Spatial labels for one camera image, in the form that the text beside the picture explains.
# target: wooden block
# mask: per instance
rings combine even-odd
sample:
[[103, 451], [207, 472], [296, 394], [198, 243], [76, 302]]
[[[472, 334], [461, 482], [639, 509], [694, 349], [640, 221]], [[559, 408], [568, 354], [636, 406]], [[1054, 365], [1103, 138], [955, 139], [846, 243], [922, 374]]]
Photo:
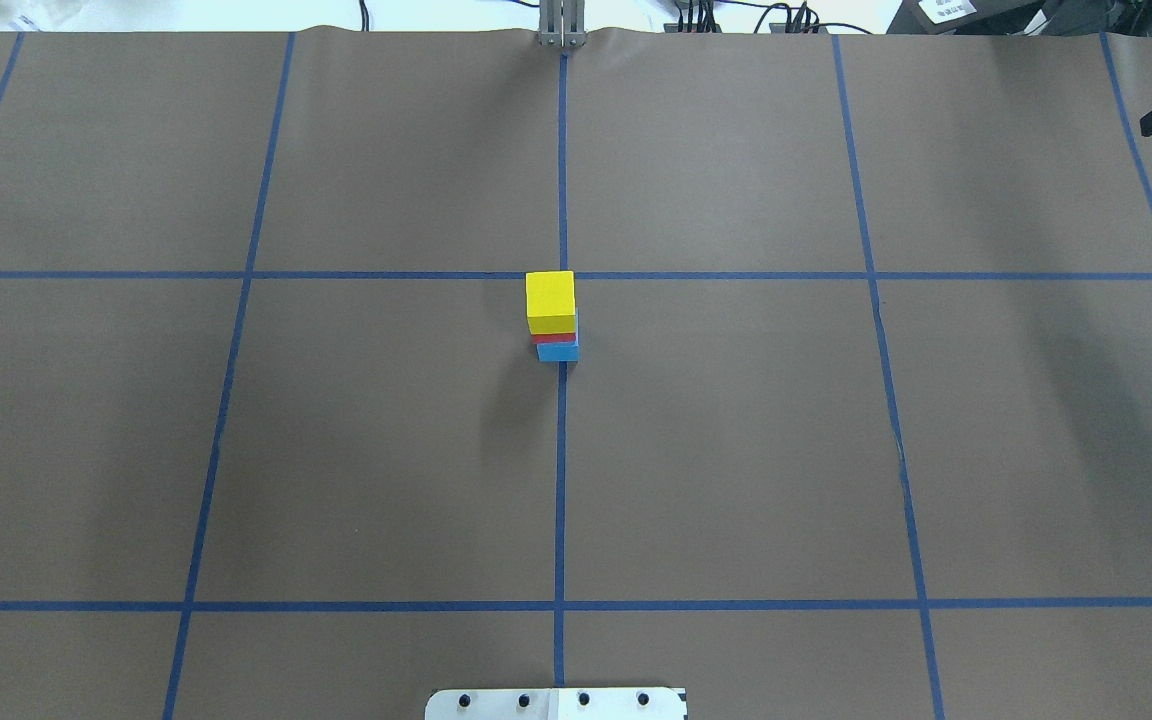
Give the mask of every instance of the wooden block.
[[576, 333], [550, 333], [531, 336], [531, 344], [541, 344], [545, 342], [576, 342]]
[[544, 342], [536, 347], [541, 363], [575, 363], [579, 361], [579, 342]]
[[576, 273], [526, 273], [526, 327], [531, 334], [576, 332]]

